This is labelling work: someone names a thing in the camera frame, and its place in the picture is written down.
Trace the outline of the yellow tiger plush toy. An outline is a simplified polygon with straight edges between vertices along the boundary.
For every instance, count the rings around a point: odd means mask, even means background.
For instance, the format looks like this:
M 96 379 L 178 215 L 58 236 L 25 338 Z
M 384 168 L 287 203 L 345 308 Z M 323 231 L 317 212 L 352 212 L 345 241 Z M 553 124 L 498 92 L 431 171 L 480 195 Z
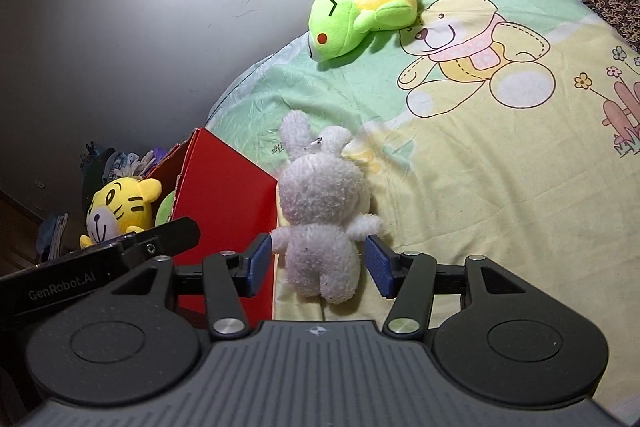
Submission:
M 124 176 L 107 183 L 94 194 L 86 216 L 87 233 L 80 236 L 81 249 L 128 233 L 152 228 L 153 202 L 162 194 L 157 179 Z

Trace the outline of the pile of clothes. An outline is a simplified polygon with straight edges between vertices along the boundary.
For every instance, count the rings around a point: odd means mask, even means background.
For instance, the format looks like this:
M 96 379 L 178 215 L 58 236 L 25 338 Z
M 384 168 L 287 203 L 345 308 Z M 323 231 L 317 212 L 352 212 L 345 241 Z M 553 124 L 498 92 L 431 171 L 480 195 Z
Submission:
M 82 172 L 81 204 L 82 212 L 89 210 L 92 199 L 106 184 L 123 176 L 142 179 L 168 154 L 163 147 L 155 147 L 143 156 L 125 153 L 114 147 L 101 148 L 90 142 L 80 155 Z

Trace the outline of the red cardboard box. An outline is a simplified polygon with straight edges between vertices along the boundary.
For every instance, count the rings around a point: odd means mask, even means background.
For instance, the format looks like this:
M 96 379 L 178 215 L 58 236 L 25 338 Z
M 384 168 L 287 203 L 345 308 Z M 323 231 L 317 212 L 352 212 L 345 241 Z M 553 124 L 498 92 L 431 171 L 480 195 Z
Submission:
M 204 128 L 194 130 L 149 173 L 162 184 L 161 198 L 174 195 L 170 217 L 198 224 L 198 245 L 174 258 L 170 300 L 177 313 L 218 340 L 213 329 L 224 295 L 206 291 L 202 261 L 221 251 L 244 253 L 259 234 L 277 224 L 277 181 Z

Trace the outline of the white pink plush rabbit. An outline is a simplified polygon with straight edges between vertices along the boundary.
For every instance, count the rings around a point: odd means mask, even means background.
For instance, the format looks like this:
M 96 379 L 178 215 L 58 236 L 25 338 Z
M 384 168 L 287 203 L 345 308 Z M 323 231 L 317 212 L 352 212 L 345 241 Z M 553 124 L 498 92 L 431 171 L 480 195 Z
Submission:
M 272 251 L 284 256 L 286 281 L 299 296 L 339 305 L 357 291 L 357 244 L 383 228 L 382 218 L 369 211 L 364 173 L 343 156 L 352 132 L 330 126 L 314 134 L 308 115 L 292 110 L 280 138 L 290 162 L 278 180 L 285 224 L 271 232 Z

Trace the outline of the cartoon bear bed sheet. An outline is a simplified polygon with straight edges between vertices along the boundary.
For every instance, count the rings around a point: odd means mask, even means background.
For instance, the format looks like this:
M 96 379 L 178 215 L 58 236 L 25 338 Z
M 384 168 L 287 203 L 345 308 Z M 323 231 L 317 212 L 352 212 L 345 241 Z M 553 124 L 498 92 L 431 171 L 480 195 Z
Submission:
M 578 0 L 419 0 L 416 26 L 247 69 L 207 128 L 272 174 L 282 118 L 354 136 L 398 251 L 500 265 L 604 332 L 597 400 L 639 416 L 639 51 Z

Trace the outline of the green plush pea pod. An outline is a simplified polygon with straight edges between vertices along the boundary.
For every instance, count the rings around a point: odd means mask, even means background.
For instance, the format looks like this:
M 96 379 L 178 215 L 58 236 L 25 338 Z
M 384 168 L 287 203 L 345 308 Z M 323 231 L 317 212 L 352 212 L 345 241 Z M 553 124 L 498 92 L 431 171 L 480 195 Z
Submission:
M 169 192 L 157 208 L 154 225 L 164 225 L 171 219 L 172 207 L 174 207 L 175 192 Z

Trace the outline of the green frog plush toy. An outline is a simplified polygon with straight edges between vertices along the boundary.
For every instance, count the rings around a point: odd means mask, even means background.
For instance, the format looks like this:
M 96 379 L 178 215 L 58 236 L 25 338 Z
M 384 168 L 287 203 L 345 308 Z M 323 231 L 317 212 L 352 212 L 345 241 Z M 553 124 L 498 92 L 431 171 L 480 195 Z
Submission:
M 308 49 L 318 62 L 356 49 L 373 31 L 411 26 L 416 0 L 314 0 L 308 17 Z

